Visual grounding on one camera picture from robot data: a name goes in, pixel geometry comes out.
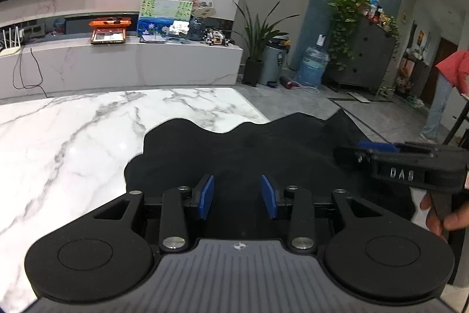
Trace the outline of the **person hand on handle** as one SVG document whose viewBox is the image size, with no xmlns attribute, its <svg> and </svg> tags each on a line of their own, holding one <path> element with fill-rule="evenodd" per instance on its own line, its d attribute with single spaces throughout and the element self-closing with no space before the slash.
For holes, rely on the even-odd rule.
<svg viewBox="0 0 469 313">
<path fill-rule="evenodd" d="M 420 203 L 420 208 L 423 211 L 428 210 L 429 213 L 426 218 L 427 228 L 435 235 L 443 238 L 444 231 L 454 231 L 466 229 L 469 226 L 469 205 L 465 203 L 457 211 L 452 212 L 443 220 L 440 220 L 432 205 L 432 197 L 429 193 L 423 197 Z"/>
</svg>

